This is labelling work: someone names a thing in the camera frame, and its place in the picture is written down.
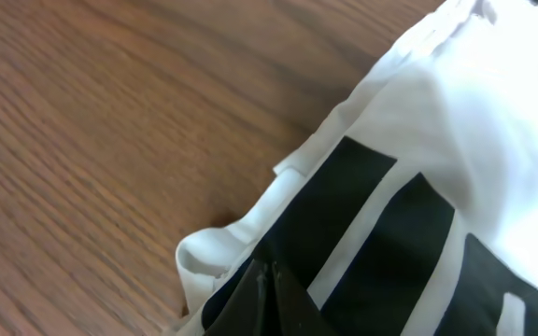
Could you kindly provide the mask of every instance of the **garment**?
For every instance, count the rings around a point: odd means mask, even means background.
[[[275,172],[178,246],[178,335],[209,330],[255,260],[335,334],[538,335],[538,7],[446,1]]]

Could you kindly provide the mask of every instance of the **black and white fabric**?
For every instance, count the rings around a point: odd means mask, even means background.
[[[258,260],[336,335],[538,335],[538,7],[446,1],[275,172],[178,246],[178,335],[212,329]]]

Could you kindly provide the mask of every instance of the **wooden surface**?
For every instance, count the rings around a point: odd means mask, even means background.
[[[158,335],[174,250],[440,0],[0,0],[0,335]]]

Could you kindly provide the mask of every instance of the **white stripe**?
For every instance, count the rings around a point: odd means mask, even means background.
[[[319,309],[340,282],[389,200],[417,173],[417,170],[398,161],[369,196],[308,288],[309,296]]]
[[[527,306],[524,301],[512,293],[503,294],[503,308],[497,324],[497,336],[524,335],[524,315]]]
[[[454,214],[437,266],[406,321],[402,335],[433,335],[437,330],[460,280],[466,233],[460,216]]]

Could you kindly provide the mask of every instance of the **wood grain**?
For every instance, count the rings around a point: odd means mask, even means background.
[[[159,335],[174,251],[441,0],[0,0],[0,335]]]

